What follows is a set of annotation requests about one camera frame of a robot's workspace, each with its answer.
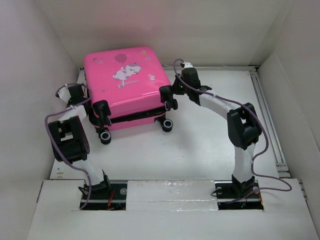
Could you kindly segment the pink hard-shell suitcase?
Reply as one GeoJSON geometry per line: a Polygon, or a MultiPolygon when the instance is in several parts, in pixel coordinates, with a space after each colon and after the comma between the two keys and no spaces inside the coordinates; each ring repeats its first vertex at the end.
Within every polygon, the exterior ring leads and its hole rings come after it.
{"type": "Polygon", "coordinates": [[[89,121],[100,142],[111,132],[159,122],[166,133],[174,123],[166,117],[178,109],[172,84],[155,51],[138,46],[89,53],[83,61],[91,108],[89,121]]]}

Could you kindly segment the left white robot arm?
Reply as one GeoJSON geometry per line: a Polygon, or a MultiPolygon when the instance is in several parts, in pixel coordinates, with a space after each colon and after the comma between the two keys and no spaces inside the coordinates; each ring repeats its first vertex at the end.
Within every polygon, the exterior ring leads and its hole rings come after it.
{"type": "Polygon", "coordinates": [[[86,185],[80,188],[85,194],[97,194],[104,199],[111,194],[112,187],[105,172],[99,174],[88,160],[90,145],[82,120],[88,116],[90,97],[84,90],[88,88],[83,83],[60,87],[55,96],[67,103],[66,109],[47,115],[44,125],[55,159],[87,177],[86,185]]]}

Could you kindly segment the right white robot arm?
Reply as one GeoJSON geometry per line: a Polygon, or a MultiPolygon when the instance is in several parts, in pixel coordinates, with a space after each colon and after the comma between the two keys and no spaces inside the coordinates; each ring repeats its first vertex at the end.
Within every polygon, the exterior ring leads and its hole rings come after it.
{"type": "Polygon", "coordinates": [[[175,74],[173,89],[176,95],[187,95],[192,102],[226,120],[228,138],[234,146],[234,170],[230,185],[232,197],[240,198],[252,192],[255,185],[252,171],[254,151],[260,135],[264,133],[254,106],[211,92],[210,87],[201,85],[194,67],[185,67],[175,74]]]}

